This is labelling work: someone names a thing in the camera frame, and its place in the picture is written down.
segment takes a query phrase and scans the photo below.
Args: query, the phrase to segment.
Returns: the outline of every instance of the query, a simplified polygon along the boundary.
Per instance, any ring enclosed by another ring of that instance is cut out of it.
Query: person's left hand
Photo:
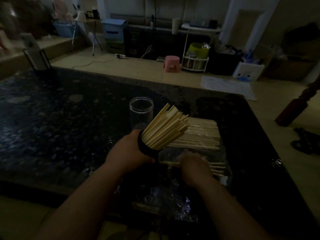
[[[140,130],[134,129],[129,135],[118,141],[107,155],[105,164],[119,170],[121,174],[126,174],[144,163],[154,163],[153,158],[139,150],[139,132]]]

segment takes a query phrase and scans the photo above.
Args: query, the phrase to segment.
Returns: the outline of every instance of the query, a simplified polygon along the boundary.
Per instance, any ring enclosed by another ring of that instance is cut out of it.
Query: wooden furniture leg
[[[308,107],[308,101],[316,95],[320,89],[320,74],[318,78],[305,89],[299,98],[293,99],[275,119],[277,125],[288,126]]]

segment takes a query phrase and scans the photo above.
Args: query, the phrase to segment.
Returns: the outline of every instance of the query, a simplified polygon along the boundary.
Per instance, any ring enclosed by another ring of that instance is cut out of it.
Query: white cord
[[[147,50],[146,50],[146,53],[149,53],[149,52],[151,51],[151,48],[152,48],[152,44],[149,45],[149,47],[148,47]]]

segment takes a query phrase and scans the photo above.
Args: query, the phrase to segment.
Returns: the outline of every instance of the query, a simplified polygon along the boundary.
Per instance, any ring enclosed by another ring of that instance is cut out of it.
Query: metal table leg
[[[185,56],[185,53],[186,53],[186,46],[187,46],[188,34],[189,34],[189,30],[186,31],[186,43],[184,44],[184,50],[183,50],[182,62],[181,62],[182,65],[183,65],[183,59],[184,59],[184,56]]]
[[[75,25],[74,25],[74,31],[73,31],[73,37],[72,37],[72,43],[71,43],[71,52],[73,52],[73,41],[75,39],[76,28],[77,28],[77,21],[75,22]]]
[[[103,51],[97,37],[96,37],[96,29],[97,29],[97,23],[96,21],[94,21],[94,31],[92,32],[94,39],[93,39],[93,49],[92,49],[92,55],[94,56],[94,44],[95,44],[95,40],[97,41],[98,45],[100,46],[100,49]]]

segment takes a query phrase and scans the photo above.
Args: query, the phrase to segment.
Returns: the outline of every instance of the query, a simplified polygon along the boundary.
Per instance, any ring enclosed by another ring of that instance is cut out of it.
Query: left arm
[[[55,211],[35,239],[97,239],[110,198],[122,177],[154,159],[138,148],[139,130],[126,135],[98,168]]]

